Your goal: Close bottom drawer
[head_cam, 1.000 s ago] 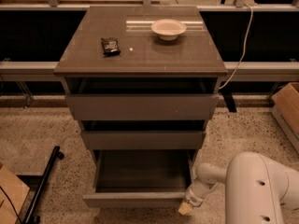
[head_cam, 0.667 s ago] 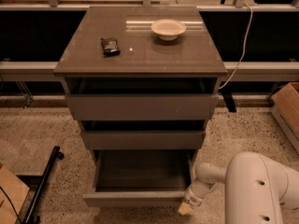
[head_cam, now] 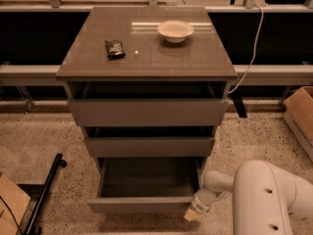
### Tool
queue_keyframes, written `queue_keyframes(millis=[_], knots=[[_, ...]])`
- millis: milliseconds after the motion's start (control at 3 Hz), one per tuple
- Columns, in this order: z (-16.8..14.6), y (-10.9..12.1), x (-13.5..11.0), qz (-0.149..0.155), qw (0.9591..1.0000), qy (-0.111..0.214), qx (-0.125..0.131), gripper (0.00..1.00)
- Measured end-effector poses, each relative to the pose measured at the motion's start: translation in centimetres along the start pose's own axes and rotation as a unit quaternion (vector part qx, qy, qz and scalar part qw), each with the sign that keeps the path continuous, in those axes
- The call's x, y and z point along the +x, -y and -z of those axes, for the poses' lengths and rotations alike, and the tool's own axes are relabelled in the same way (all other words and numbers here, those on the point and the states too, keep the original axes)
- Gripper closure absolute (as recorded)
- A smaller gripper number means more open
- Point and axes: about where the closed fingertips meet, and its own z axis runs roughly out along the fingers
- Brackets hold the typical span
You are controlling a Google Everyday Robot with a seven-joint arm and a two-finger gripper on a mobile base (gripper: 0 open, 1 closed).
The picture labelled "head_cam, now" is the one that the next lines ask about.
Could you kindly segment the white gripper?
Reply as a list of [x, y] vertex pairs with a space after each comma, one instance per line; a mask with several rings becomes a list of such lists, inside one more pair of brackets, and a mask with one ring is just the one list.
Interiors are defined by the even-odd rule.
[[199, 213], [208, 212], [215, 202], [215, 196], [212, 194], [195, 194], [192, 202], [191, 202], [191, 209], [187, 209], [184, 218], [187, 221], [193, 221], [198, 218]]

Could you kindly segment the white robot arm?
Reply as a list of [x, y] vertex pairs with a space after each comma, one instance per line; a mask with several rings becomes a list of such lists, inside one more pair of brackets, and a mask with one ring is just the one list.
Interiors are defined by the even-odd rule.
[[233, 235], [292, 235], [291, 220], [313, 217], [313, 185], [264, 161], [247, 161], [233, 176], [210, 170], [192, 198], [184, 218], [208, 212], [232, 194]]

